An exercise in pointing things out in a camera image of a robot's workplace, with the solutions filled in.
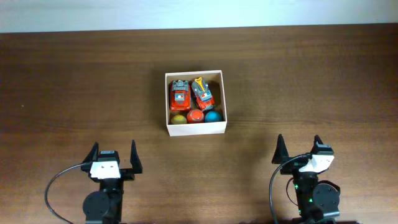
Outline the fire truck with yellow ladder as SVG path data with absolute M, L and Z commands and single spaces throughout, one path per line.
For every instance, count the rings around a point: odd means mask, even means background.
M 213 98 L 207 82 L 202 77 L 193 80 L 192 90 L 200 110 L 207 111 L 214 108 L 215 99 Z

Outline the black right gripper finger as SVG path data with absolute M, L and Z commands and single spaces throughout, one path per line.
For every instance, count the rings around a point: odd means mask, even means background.
M 273 164 L 283 164 L 289 159 L 289 153 L 285 145 L 283 135 L 279 134 L 277 137 L 276 149 L 272 158 Z
M 323 145 L 322 140 L 320 139 L 319 135 L 314 136 L 313 147 L 310 151 L 311 154 L 318 154 L 320 151 L 320 145 Z

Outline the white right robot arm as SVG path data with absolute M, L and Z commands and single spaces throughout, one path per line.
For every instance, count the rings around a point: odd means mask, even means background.
M 277 174 L 291 175 L 295 187 L 299 217 L 292 223 L 334 223 L 340 215 L 340 187 L 318 175 L 329 169 L 335 156 L 331 146 L 314 136 L 310 152 L 290 157 L 283 135 L 278 135 L 272 163 L 278 167 L 269 182 L 269 206 L 274 222 L 277 215 L 272 201 L 272 190 Z

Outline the blue toy ball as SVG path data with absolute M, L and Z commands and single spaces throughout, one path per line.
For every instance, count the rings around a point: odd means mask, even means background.
M 209 111 L 205 115 L 205 122 L 206 123 L 214 123 L 214 122 L 220 122 L 223 121 L 223 116 L 216 111 Z

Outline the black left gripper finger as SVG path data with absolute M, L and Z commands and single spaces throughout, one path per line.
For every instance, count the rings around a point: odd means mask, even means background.
M 89 162 L 97 161 L 98 160 L 98 154 L 99 154 L 99 144 L 96 142 L 96 143 L 94 143 L 91 151 L 84 158 L 83 163 L 89 163 Z
M 141 164 L 141 160 L 137 153 L 135 140 L 132 140 L 132 143 L 131 143 L 130 163 L 132 165 L 133 170 L 142 170 L 142 164 Z

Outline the yellow toy ball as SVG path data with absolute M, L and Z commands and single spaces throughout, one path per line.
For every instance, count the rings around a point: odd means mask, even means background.
M 187 121 L 186 117 L 184 117 L 183 115 L 177 114 L 172 117 L 172 119 L 170 120 L 170 123 L 173 125 L 187 124 L 188 121 Z

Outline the red toy ball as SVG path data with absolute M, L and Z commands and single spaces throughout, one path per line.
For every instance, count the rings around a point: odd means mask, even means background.
M 203 123 L 204 119 L 205 119 L 204 113 L 198 109 L 190 110 L 187 114 L 187 122 L 189 124 Z

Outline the red fire truck grey top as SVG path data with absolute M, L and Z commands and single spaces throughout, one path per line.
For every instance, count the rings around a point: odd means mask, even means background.
M 170 88 L 170 109 L 188 111 L 191 109 L 190 85 L 187 80 L 174 80 Z

